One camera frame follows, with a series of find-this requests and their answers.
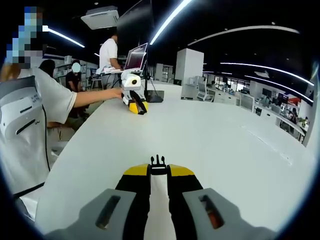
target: black strap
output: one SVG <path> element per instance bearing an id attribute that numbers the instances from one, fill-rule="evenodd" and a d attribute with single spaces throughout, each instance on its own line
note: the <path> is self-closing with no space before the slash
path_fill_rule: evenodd
<path id="1" fill-rule="evenodd" d="M 26 195 L 26 194 L 28 194 L 28 193 L 31 193 L 31 192 L 33 192 L 33 191 L 41 188 L 44 184 L 45 184 L 45 183 L 43 182 L 43 183 L 40 183 L 39 185 L 36 185 L 36 186 L 34 186 L 34 187 L 31 187 L 31 188 L 29 188 L 29 189 L 27 189 L 27 190 L 23 190 L 23 191 L 21 191 L 21 192 L 18 192 L 18 193 L 16 193 L 16 194 L 13 194 L 13 199 L 16 200 L 16 199 L 18 199 L 18 198 L 20 198 L 20 197 L 22 197 L 22 196 L 24 196 L 24 195 Z"/>
<path id="2" fill-rule="evenodd" d="M 143 112 L 139 112 L 138 114 L 145 114 L 147 112 L 146 106 L 142 102 L 140 96 L 135 91 L 130 90 L 130 96 L 131 98 L 139 105 L 139 107 L 142 109 Z"/>

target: office chair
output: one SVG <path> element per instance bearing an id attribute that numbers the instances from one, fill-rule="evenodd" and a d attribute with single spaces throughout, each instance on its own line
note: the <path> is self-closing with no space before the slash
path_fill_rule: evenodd
<path id="1" fill-rule="evenodd" d="M 199 92 L 197 94 L 197 98 L 198 99 L 201 99 L 202 101 L 205 101 L 207 99 L 207 97 L 211 97 L 211 101 L 210 102 L 213 102 L 214 99 L 215 99 L 215 91 L 208 91 L 207 90 L 207 85 L 205 83 L 201 83 L 201 82 L 198 82 L 198 89 L 199 89 Z"/>

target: ceiling light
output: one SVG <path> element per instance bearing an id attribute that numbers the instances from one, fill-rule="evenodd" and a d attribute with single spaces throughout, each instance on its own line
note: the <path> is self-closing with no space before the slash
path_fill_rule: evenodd
<path id="1" fill-rule="evenodd" d="M 303 77 L 301 76 L 298 76 L 298 75 L 295 75 L 291 72 L 288 72 L 288 71 L 284 71 L 284 70 L 280 70 L 280 69 L 277 69 L 277 68 L 273 68 L 273 67 L 269 67 L 269 66 L 260 66 L 260 65 L 254 65 L 254 64 L 246 64 L 246 63 L 235 63 L 235 62 L 220 62 L 220 64 L 229 64 L 229 65 L 244 65 L 244 66 L 251 66 L 251 67 L 258 67 L 258 68 L 264 68 L 264 69 L 271 69 L 271 70 L 275 70 L 275 71 L 278 71 L 278 72 L 281 72 L 281 73 L 285 73 L 285 74 L 288 74 L 288 75 L 291 75 L 297 79 L 300 79 L 302 81 L 304 81 L 305 83 L 307 84 L 310 84 L 311 86 L 314 86 L 315 84 L 304 79 Z"/>
<path id="2" fill-rule="evenodd" d="M 258 78 L 258 77 L 254 77 L 254 76 L 247 76 L 247 75 L 244 75 L 244 76 L 245 76 L 245 77 L 248 77 L 248 78 L 258 79 L 258 80 L 261 80 L 261 81 L 265 81 L 265 82 L 268 82 L 268 83 L 271 83 L 271 84 L 278 85 L 278 86 L 283 87 L 283 88 L 285 88 L 285 89 L 291 90 L 291 91 L 295 92 L 296 94 L 299 94 L 300 96 L 302 96 L 302 97 L 304 97 L 305 99 L 309 100 L 311 103 L 314 102 L 313 100 L 311 100 L 311 99 L 308 98 L 307 96 L 301 94 L 300 92 L 298 92 L 298 91 L 296 91 L 296 90 L 293 90 L 293 89 L 291 89 L 291 88 L 289 88 L 289 87 L 287 87 L 287 86 L 283 86 L 283 85 L 281 85 L 281 84 L 279 84 L 279 83 L 276 83 L 276 82 L 273 82 L 273 81 L 269 81 L 269 80 L 265 80 L 265 79 Z"/>
<path id="3" fill-rule="evenodd" d="M 175 18 L 175 16 L 178 15 L 182 11 L 182 9 L 185 8 L 192 0 L 183 0 L 179 6 L 176 7 L 176 9 L 170 14 L 170 16 L 165 20 L 165 22 L 162 24 L 158 32 L 153 37 L 152 41 L 150 42 L 150 45 L 154 44 L 157 38 L 160 36 L 160 34 L 165 30 L 165 28 L 169 25 L 169 23 Z"/>
<path id="4" fill-rule="evenodd" d="M 58 35 L 59 37 L 62 37 L 62 38 L 64 38 L 64 39 L 67 39 L 67 40 L 69 40 L 70 42 L 72 42 L 72 43 L 74 43 L 74 44 L 77 44 L 78 46 L 80 46 L 80 47 L 82 47 L 82 48 L 85 47 L 85 46 L 83 46 L 81 43 L 79 43 L 79 42 L 71 39 L 70 37 L 67 37 L 67 36 L 65 36 L 65 35 L 57 32 L 57 31 L 55 31 L 55 30 L 50 29 L 48 26 L 42 26 L 42 31 L 43 31 L 43 32 L 47 32 L 46 30 L 47 30 L 48 32 L 50 32 L 50 33 L 53 33 L 53 34 Z"/>
<path id="5" fill-rule="evenodd" d="M 243 27 L 238 27 L 238 28 L 227 30 L 227 31 L 221 31 L 221 32 L 217 32 L 217 33 L 205 36 L 203 38 L 200 38 L 199 40 L 195 40 L 194 42 L 189 43 L 188 46 L 191 46 L 203 40 L 210 39 L 219 35 L 234 33 L 238 31 L 254 30 L 254 29 L 273 29 L 273 30 L 282 30 L 282 31 L 287 31 L 295 34 L 300 34 L 299 31 L 289 27 L 284 27 L 284 26 L 274 26 L 274 25 L 243 26 Z"/>

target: small robot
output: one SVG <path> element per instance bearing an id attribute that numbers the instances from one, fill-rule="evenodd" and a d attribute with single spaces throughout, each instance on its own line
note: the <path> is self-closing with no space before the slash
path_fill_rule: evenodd
<path id="1" fill-rule="evenodd" d="M 125 70 L 121 74 L 122 100 L 134 114 L 144 115 L 148 112 L 148 103 L 144 95 L 140 76 Z"/>

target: black ceiling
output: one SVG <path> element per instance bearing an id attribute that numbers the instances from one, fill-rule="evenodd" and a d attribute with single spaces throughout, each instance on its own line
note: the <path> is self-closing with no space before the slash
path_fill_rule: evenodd
<path id="1" fill-rule="evenodd" d="M 48 34 L 50 53 L 72 55 L 75 58 L 98 63 L 100 44 L 110 37 L 109 29 L 91 30 L 82 22 L 81 16 L 87 10 L 103 6 L 116 6 L 121 16 L 138 0 L 86 0 L 39 1 L 44 8 L 44 20 L 50 28 L 67 35 L 85 45 L 81 48 L 54 34 Z M 155 29 L 149 32 L 153 37 L 170 12 L 182 0 L 152 0 Z M 268 66 L 299 75 L 307 80 L 311 76 L 312 53 L 309 43 L 312 29 L 312 6 L 308 1 L 291 0 L 193 0 L 150 46 L 149 62 L 175 65 L 177 51 L 188 47 L 194 40 L 219 33 L 225 29 L 247 26 L 272 25 L 287 27 L 301 34 L 275 29 L 243 30 L 226 33 L 188 48 L 204 53 L 205 71 L 231 72 L 238 78 L 244 75 L 256 76 L 256 69 L 245 66 L 221 65 L 220 62 L 235 62 Z M 119 49 L 126 55 L 127 49 Z M 268 70 L 272 81 L 290 86 L 303 92 L 307 84 L 295 77 Z"/>

